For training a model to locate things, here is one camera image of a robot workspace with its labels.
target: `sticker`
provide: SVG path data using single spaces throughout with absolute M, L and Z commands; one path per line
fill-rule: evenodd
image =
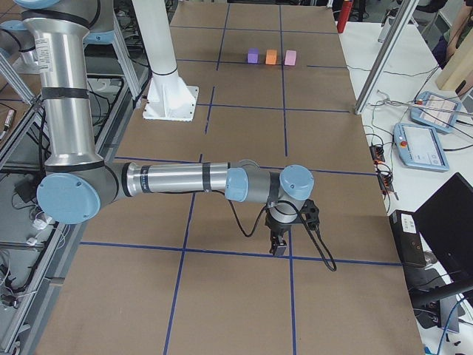
M 404 233 L 416 234 L 414 219 L 410 214 L 401 214 L 402 230 Z
M 35 45 L 38 53 L 39 72 L 52 72 L 50 40 L 48 38 L 36 39 Z

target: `person's arm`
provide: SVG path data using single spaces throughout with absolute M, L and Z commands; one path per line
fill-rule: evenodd
M 465 28 L 466 24 L 468 23 L 470 13 L 473 9 L 472 0 L 467 0 L 466 3 L 460 8 L 458 11 L 457 17 L 453 23 L 453 26 L 450 30 L 450 41 L 449 46 L 446 48 L 446 58 L 450 59 L 450 57 L 455 53 L 457 50 L 457 43 L 458 39 L 463 32 L 463 28 Z

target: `white desk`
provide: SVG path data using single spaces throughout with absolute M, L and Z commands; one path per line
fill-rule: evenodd
M 346 62 L 349 67 L 357 67 L 363 69 L 370 69 L 381 44 L 378 43 L 377 38 L 381 31 L 380 24 L 356 23 L 349 22 L 345 28 L 344 33 L 340 35 L 341 45 L 345 54 Z M 435 59 L 430 53 L 425 41 L 422 39 L 418 30 L 409 25 L 404 29 L 400 41 L 397 43 L 391 58 L 385 67 L 385 71 L 417 74 L 420 72 L 427 72 L 437 65 Z M 435 79 L 440 74 L 438 70 L 429 82 L 422 89 L 438 92 L 445 97 L 455 96 L 454 92 L 442 92 L 435 85 Z M 368 76 L 367 71 L 350 69 L 350 77 L 355 91 L 355 95 L 359 95 L 361 88 Z M 411 101 L 417 91 L 422 87 L 428 74 L 419 75 L 415 77 L 407 77 L 401 75 L 393 75 L 384 73 L 378 83 L 377 89 L 389 95 L 392 100 L 407 102 Z M 370 98 L 370 103 L 375 104 L 376 101 L 382 100 L 385 97 L 379 93 L 373 93 Z M 404 115 L 406 107 L 381 106 L 375 109 L 376 126 L 379 126 L 389 132 L 392 132 L 394 125 L 400 121 L 410 121 L 408 114 Z M 363 122 L 366 125 L 371 125 L 373 108 L 367 107 L 363 114 Z M 472 122 L 468 117 L 461 118 L 462 121 Z M 473 128 L 457 124 L 456 127 L 473 135 Z M 365 127 L 366 133 L 372 133 L 369 127 Z M 384 139 L 384 143 L 391 141 L 391 137 L 376 129 L 375 134 L 380 135 Z M 371 141 L 371 136 L 367 136 L 368 141 Z M 467 146 L 472 142 L 471 138 L 454 131 L 449 135 L 440 135 L 440 141 L 444 149 L 458 148 Z M 375 143 L 379 143 L 379 139 L 374 138 Z M 473 183 L 473 148 L 466 149 L 459 152 L 446 153 L 447 160 L 450 165 L 448 172 L 428 172 L 418 169 L 408 169 L 400 161 L 396 148 L 391 154 L 391 146 L 385 146 L 385 157 L 387 164 L 392 167 L 394 172 L 393 186 L 399 200 L 396 200 L 393 195 L 390 198 L 390 208 L 388 213 L 395 209 L 405 209 L 415 211 L 421 206 L 440 186 L 442 186 L 454 173 L 460 172 L 465 179 Z M 468 314 L 463 317 L 466 321 L 471 322 L 472 319 Z M 436 352 L 438 341 L 442 331 L 438 328 L 431 328 L 425 330 L 419 326 L 422 340 L 432 352 Z M 470 354 L 473 351 L 473 327 L 460 324 L 460 334 L 451 335 L 452 342 L 445 342 L 442 347 L 442 355 L 454 355 L 457 353 Z M 462 343 L 455 347 L 453 342 L 461 340 Z

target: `computer monitor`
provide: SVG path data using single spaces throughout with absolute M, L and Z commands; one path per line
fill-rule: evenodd
M 473 277 L 473 187 L 454 174 L 413 215 L 415 225 L 454 283 Z M 463 292 L 473 297 L 473 291 Z

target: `cube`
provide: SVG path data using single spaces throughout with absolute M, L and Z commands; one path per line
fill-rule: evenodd
M 278 57 L 277 50 L 267 50 L 266 51 L 266 64 L 275 65 Z
M 286 50 L 284 65 L 296 65 L 296 55 L 297 52 L 295 50 Z
M 258 64 L 258 48 L 250 48 L 248 51 L 248 63 Z

